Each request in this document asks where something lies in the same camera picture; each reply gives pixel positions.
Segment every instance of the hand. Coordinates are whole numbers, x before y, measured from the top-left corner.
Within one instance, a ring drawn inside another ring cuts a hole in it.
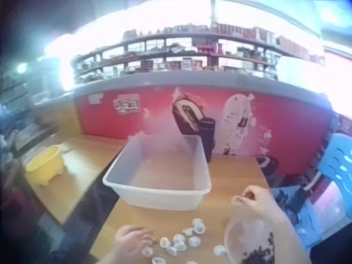
[[[134,264],[143,259],[142,249],[153,246],[148,239],[150,230],[135,225],[124,225],[115,234],[114,248],[109,255],[111,264]]]
[[[260,186],[249,185],[242,196],[235,198],[240,204],[246,204],[265,219],[281,222],[287,219],[286,214],[276,204],[271,192]]]

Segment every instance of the yellow plastic container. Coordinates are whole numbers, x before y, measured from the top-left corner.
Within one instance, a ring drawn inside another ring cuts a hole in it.
[[[55,175],[62,174],[64,160],[60,147],[53,145],[36,155],[27,165],[28,177],[34,182],[47,185]]]

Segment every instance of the black bottle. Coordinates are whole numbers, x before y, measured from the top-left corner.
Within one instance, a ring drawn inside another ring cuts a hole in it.
[[[210,162],[211,152],[213,150],[215,132],[215,120],[204,117],[199,121],[199,136],[202,138],[205,158]]]

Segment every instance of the table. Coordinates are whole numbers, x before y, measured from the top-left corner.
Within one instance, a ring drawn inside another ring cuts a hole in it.
[[[34,183],[27,174],[25,178],[45,208],[63,224],[91,184],[124,146],[125,140],[88,135],[68,140],[59,136],[49,137],[23,155],[22,162],[26,164],[36,151],[54,144],[62,148],[63,174],[55,176],[47,186]]]
[[[240,195],[250,184],[268,188],[259,165],[253,157],[213,156],[208,165],[212,190],[194,211],[163,211],[129,206],[119,199],[97,236],[90,254],[103,258],[112,248],[115,232],[125,224],[136,224],[150,228],[156,239],[181,233],[191,227],[192,219],[202,218],[206,233],[201,236],[202,244],[196,249],[187,249],[178,257],[169,256],[159,246],[154,253],[164,257],[168,264],[187,263],[229,263],[227,257],[217,257],[213,253],[216,245],[223,245],[226,225],[231,217],[243,208],[231,204],[234,195]]]

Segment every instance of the chair backrest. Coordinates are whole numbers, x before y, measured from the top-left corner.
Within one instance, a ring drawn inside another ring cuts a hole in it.
[[[352,137],[333,134],[318,169],[336,183],[342,193],[346,213],[352,218]]]

